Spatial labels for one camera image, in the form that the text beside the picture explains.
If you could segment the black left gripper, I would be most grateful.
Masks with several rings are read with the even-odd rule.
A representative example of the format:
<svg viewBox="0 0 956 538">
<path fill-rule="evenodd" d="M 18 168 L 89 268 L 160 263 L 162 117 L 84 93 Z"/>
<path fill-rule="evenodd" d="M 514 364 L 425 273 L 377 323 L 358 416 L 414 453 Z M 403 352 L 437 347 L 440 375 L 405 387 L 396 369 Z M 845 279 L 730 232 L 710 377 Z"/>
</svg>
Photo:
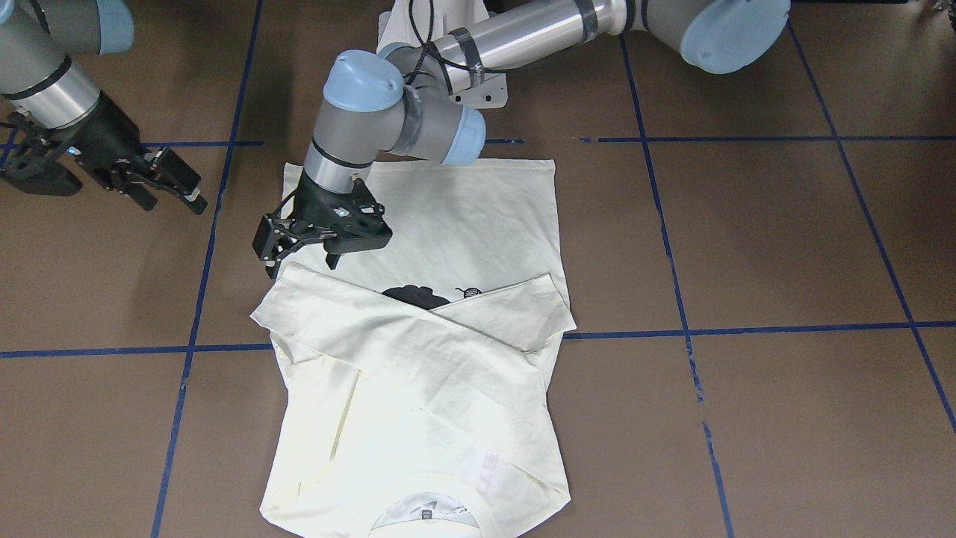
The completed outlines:
<svg viewBox="0 0 956 538">
<path fill-rule="evenodd" d="M 361 178 L 351 186 L 348 194 L 334 193 L 301 173 L 276 211 L 263 215 L 252 248 L 270 279 L 277 278 L 283 259 L 307 245 L 323 245 L 331 271 L 345 254 L 385 248 L 393 236 L 385 206 Z"/>
</svg>

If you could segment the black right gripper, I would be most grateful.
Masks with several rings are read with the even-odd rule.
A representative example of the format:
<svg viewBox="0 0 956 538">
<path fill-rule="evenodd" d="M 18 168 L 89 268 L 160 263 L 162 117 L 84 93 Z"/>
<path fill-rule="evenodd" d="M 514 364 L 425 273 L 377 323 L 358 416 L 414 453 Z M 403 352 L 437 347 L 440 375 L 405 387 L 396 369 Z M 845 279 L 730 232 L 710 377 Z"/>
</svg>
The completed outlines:
<svg viewBox="0 0 956 538">
<path fill-rule="evenodd" d="M 76 164 L 107 191 L 130 198 L 144 211 L 158 199 L 148 187 L 167 191 L 195 215 L 208 202 L 201 195 L 201 176 L 173 149 L 159 149 L 153 160 L 141 146 L 140 130 L 107 94 L 75 125 L 53 129 L 34 114 L 15 110 L 7 116 L 24 134 L 2 168 L 2 180 L 25 194 L 71 197 L 82 181 L 59 160 L 72 155 Z"/>
</svg>

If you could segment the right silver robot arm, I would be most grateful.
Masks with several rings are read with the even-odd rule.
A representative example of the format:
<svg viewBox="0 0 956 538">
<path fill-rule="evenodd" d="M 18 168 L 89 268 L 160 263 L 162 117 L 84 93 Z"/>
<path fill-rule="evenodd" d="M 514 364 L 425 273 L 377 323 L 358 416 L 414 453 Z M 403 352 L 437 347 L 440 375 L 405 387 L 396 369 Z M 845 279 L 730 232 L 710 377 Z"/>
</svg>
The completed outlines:
<svg viewBox="0 0 956 538">
<path fill-rule="evenodd" d="M 2 180 L 24 194 L 71 197 L 78 177 L 60 162 L 71 155 L 100 188 L 152 210 L 156 191 L 202 214 L 201 177 L 170 147 L 152 151 L 139 126 L 76 61 L 76 55 L 125 52 L 134 20 L 123 1 L 4 1 L 3 99 L 7 122 L 23 135 Z"/>
</svg>

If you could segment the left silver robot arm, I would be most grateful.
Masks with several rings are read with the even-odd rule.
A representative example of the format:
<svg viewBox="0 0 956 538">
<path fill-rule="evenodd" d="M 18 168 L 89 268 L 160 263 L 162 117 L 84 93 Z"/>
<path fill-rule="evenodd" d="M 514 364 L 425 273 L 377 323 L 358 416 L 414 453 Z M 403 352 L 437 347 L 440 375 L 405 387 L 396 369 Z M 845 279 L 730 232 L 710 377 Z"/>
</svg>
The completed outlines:
<svg viewBox="0 0 956 538">
<path fill-rule="evenodd" d="M 276 278 L 284 259 L 320 244 L 335 268 L 343 255 L 390 241 L 385 208 L 367 178 L 379 153 L 468 166 L 485 146 L 478 110 L 454 96 L 598 35 L 638 28 L 711 74 L 736 72 L 775 44 L 789 1 L 530 1 L 436 40 L 391 41 L 339 54 L 322 89 L 313 134 L 293 191 L 262 217 L 252 247 Z"/>
</svg>

